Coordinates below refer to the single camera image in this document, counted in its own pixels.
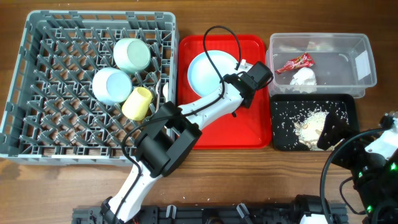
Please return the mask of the light blue plate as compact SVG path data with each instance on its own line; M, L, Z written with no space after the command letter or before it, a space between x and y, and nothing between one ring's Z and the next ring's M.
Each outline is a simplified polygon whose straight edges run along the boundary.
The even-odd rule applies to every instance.
M246 72L252 67L243 59L236 70L238 61L232 55L220 50L210 50L208 54L222 77L241 71ZM220 85L220 78L204 52L192 60L187 77L192 90L200 97L209 95Z

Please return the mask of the white napkin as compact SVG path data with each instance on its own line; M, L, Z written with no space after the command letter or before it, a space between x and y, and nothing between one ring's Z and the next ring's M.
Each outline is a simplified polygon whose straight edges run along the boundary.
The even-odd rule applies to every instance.
M311 68L301 68L295 73L290 82L293 91L299 91L300 93L313 93L317 90L317 80L315 73Z

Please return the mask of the red snack wrapper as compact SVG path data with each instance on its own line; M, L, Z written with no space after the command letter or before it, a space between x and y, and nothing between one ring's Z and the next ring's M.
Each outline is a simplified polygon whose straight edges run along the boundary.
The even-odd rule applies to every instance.
M275 72L276 74L280 75L281 73L289 72L295 69L309 68L312 67L314 64L315 62L310 54L304 53L301 56L288 60L282 68L277 69Z

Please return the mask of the yellow plastic cup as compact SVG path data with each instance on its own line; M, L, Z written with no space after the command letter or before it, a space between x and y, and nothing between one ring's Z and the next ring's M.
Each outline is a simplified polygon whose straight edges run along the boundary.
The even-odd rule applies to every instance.
M152 93L149 89L135 87L122 106L123 115L134 121L142 121L146 117L151 101Z

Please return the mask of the mint green bowl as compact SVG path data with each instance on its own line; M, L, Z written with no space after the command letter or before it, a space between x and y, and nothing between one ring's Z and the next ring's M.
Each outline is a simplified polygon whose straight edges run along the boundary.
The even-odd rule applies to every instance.
M141 39L123 38L116 42L113 57L120 70L133 74L149 66L151 52L148 45Z

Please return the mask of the light green small bowl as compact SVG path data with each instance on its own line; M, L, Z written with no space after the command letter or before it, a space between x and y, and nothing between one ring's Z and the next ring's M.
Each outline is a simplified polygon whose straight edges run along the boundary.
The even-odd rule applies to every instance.
M94 75L92 89L98 101L113 106L128 98L132 92L132 81L125 72L108 67L99 70Z

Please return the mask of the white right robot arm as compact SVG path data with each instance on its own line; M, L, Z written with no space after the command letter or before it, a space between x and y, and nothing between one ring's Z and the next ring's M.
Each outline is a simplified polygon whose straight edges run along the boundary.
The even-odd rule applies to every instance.
M325 118L317 142L334 150L320 178L320 208L308 212L301 223L339 223L325 198L326 176L331 164L351 172L350 181L363 204L363 223L397 223L397 112L386 113L379 127L358 132L335 114Z

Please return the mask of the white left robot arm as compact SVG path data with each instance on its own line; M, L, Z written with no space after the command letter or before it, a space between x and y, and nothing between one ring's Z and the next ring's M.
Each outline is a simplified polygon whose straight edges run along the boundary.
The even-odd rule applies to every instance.
M138 125L135 130L140 133L134 141L134 154L127 152L127 140L122 140L122 152L133 167L121 190L102 203L105 222L131 221L154 184L187 158L203 129L240 107L249 108L266 81L264 75L252 72L225 75L210 94L186 105L166 102L150 120Z

